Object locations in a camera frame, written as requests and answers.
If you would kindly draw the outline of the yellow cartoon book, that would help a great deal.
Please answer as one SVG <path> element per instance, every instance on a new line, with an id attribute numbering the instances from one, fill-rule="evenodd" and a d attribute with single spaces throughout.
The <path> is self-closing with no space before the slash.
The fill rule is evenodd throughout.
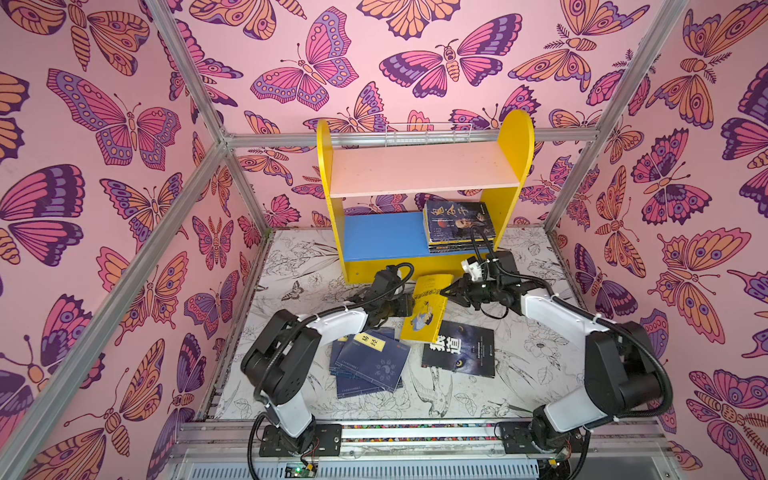
<path id="1" fill-rule="evenodd" d="M 448 298 L 441 291 L 453 282 L 451 274 L 420 276 L 413 291 L 412 314 L 403 321 L 400 339 L 435 343 L 447 308 Z"/>

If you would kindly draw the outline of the black book orange title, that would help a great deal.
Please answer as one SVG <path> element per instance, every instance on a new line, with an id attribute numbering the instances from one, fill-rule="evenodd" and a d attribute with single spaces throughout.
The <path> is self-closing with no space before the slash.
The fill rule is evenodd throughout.
<path id="1" fill-rule="evenodd" d="M 489 251 L 493 247 L 494 247 L 494 242 L 491 239 L 488 239 L 487 241 L 485 241 L 482 238 L 475 238 L 474 240 L 469 240 L 467 242 L 429 245 L 428 252 L 430 254 L 443 254 L 443 253 L 453 253 L 453 252 L 474 252 L 475 250 Z"/>

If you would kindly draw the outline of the purple book gold characters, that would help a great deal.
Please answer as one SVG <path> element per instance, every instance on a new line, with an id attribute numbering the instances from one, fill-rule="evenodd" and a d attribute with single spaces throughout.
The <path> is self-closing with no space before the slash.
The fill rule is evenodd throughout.
<path id="1" fill-rule="evenodd" d="M 490 213 L 483 202 L 427 200 L 422 210 L 429 245 L 467 243 L 496 237 Z"/>

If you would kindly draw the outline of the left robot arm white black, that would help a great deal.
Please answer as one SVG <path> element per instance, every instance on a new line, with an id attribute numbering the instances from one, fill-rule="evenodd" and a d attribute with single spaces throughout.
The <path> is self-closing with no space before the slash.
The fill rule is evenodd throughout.
<path id="1" fill-rule="evenodd" d="M 408 262 L 388 265 L 374 275 L 371 285 L 340 306 L 304 317 L 286 309 L 275 312 L 240 364 L 255 400 L 265 406 L 254 426 L 267 419 L 286 453 L 310 452 L 317 444 L 316 420 L 301 389 L 318 349 L 373 331 L 391 317 L 409 315 L 413 300 L 405 286 L 414 273 Z"/>

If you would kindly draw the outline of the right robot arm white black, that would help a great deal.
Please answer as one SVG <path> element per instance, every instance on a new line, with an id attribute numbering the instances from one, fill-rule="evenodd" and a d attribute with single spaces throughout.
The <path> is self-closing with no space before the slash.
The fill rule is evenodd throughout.
<path id="1" fill-rule="evenodd" d="M 585 454 L 596 428 L 668 412 L 672 383 L 640 324 L 616 323 L 568 303 L 546 280 L 520 273 L 508 252 L 481 254 L 490 241 L 478 229 L 471 230 L 470 241 L 475 253 L 463 261 L 463 276 L 442 290 L 444 297 L 475 310 L 497 303 L 582 347 L 584 354 L 582 387 L 537 407 L 528 422 L 495 426 L 506 453 L 562 459 L 578 445 Z"/>

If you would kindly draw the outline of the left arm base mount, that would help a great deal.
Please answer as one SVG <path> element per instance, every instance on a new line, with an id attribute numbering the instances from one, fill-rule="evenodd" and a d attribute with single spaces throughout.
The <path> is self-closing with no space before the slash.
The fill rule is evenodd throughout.
<path id="1" fill-rule="evenodd" d="M 339 457 L 343 427 L 341 424 L 311 424 L 298 437 L 290 437 L 281 428 L 267 426 L 259 447 L 259 456 L 268 457 Z"/>

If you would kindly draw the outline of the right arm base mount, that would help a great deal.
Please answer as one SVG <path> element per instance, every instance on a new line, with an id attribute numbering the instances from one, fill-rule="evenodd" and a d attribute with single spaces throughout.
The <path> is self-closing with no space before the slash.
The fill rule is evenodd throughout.
<path id="1" fill-rule="evenodd" d="M 517 419 L 494 426 L 494 435 L 507 454 L 568 456 L 581 453 L 584 435 L 578 430 L 557 432 L 546 420 Z"/>

